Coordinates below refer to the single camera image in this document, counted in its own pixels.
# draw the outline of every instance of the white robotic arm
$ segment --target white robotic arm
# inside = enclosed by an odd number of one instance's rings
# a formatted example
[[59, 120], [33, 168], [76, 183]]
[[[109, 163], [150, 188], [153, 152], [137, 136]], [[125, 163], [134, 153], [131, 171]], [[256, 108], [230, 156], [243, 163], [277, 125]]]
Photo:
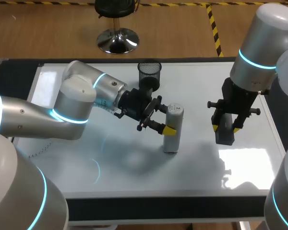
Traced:
[[[233, 133], [255, 112], [251, 109], [255, 98], [268, 94], [277, 76], [288, 95], [288, 7], [270, 3], [256, 12], [230, 78], [223, 84], [224, 99], [208, 103], [216, 108], [212, 124], [217, 143], [232, 144]], [[231, 114], [238, 115], [234, 122]], [[266, 221], [258, 230], [288, 230], [288, 151], [266, 198], [264, 215]]]

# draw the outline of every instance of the chrome chair base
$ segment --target chrome chair base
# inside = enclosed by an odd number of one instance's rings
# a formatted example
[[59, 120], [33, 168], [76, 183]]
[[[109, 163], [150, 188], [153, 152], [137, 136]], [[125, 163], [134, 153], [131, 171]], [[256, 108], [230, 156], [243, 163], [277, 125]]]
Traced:
[[98, 36], [97, 45], [110, 54], [125, 54], [136, 49], [139, 40], [138, 35], [132, 30], [120, 28], [115, 34], [114, 29], [109, 29]]

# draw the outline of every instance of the white cylinder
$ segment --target white cylinder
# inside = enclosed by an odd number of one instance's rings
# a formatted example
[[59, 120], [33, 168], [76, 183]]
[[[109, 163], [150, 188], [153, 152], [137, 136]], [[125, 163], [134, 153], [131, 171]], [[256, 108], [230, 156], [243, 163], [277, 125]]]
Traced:
[[59, 189], [0, 135], [0, 230], [64, 230], [67, 223]]

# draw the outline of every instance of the robotic arm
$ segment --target robotic arm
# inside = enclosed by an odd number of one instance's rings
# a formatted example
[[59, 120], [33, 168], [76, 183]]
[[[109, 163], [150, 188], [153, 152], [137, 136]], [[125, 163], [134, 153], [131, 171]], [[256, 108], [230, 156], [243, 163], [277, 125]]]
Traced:
[[[246, 118], [252, 113], [260, 114], [259, 109], [251, 106], [257, 95], [269, 93], [276, 72], [281, 86], [287, 80], [288, 71], [283, 66], [287, 55], [288, 7], [279, 4], [259, 7], [230, 71], [230, 78], [222, 86], [223, 99], [217, 103], [208, 102], [208, 108], [216, 108], [211, 121], [217, 144], [232, 145], [234, 133], [243, 128]], [[238, 115], [234, 122], [231, 114]]]
[[[222, 86], [223, 99], [208, 102], [216, 110], [211, 118], [216, 143], [232, 145], [234, 132], [243, 127], [259, 94], [268, 94], [278, 76], [288, 95], [288, 7], [260, 6], [230, 72]], [[237, 114], [232, 123], [231, 114]], [[257, 230], [288, 230], [288, 151], [271, 186], [264, 205], [265, 222]]]
[[62, 85], [53, 109], [30, 102], [0, 96], [0, 134], [8, 137], [78, 139], [93, 106], [121, 118], [139, 121], [137, 129], [150, 127], [159, 134], [174, 136], [176, 130], [151, 120], [154, 111], [167, 113], [162, 97], [151, 91], [127, 90], [127, 85], [80, 61], [65, 69]]

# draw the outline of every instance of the white table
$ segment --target white table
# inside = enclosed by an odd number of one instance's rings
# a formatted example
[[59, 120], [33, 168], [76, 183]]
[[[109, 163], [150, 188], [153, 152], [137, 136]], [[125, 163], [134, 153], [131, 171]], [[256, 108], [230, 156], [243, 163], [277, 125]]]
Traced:
[[[70, 200], [69, 207], [77, 208], [70, 215], [80, 209], [93, 212], [85, 217], [71, 217], [71, 224], [259, 218], [257, 214], [252, 216], [252, 209], [262, 207], [285, 151], [263, 96], [258, 96], [252, 106], [260, 108], [261, 115], [246, 119], [232, 146], [215, 143], [211, 125], [214, 108], [208, 109], [207, 102], [222, 98], [221, 87], [232, 64], [162, 64], [161, 86], [153, 96], [161, 95], [163, 103], [180, 103], [185, 109], [176, 155], [163, 153], [163, 137], [155, 131], [147, 128], [138, 132], [136, 121], [128, 117], [119, 120], [99, 108], [92, 109], [79, 140], [17, 138], [14, 143]], [[38, 68], [28, 100], [52, 108], [66, 65], [45, 64]], [[92, 66], [137, 88], [136, 64]], [[155, 113], [153, 119], [164, 123], [165, 115]], [[148, 205], [145, 213], [150, 213], [145, 218], [138, 218], [143, 210], [128, 210], [124, 215], [124, 207], [113, 208], [116, 204], [134, 207], [137, 202], [139, 207]], [[173, 206], [164, 211], [157, 207], [171, 202]], [[183, 209], [184, 204], [190, 211]], [[170, 207], [177, 205], [176, 216]], [[245, 216], [241, 211], [244, 208], [249, 210]]]

